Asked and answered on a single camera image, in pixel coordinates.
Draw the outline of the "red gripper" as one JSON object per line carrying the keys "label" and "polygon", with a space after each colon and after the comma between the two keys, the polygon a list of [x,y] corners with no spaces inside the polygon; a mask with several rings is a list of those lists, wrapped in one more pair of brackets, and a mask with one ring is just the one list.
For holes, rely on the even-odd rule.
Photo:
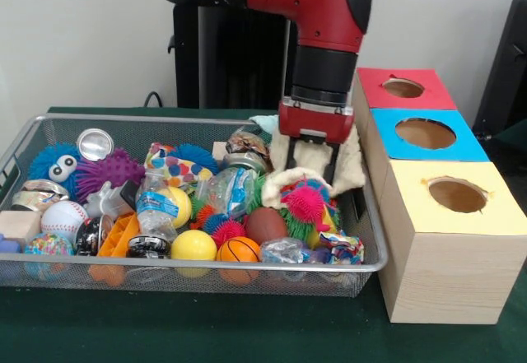
{"label": "red gripper", "polygon": [[284,97],[278,108],[279,131],[289,137],[285,169],[297,167],[296,144],[301,136],[323,138],[332,149],[324,168],[324,180],[332,185],[340,145],[346,141],[354,123],[351,106],[315,105]]}

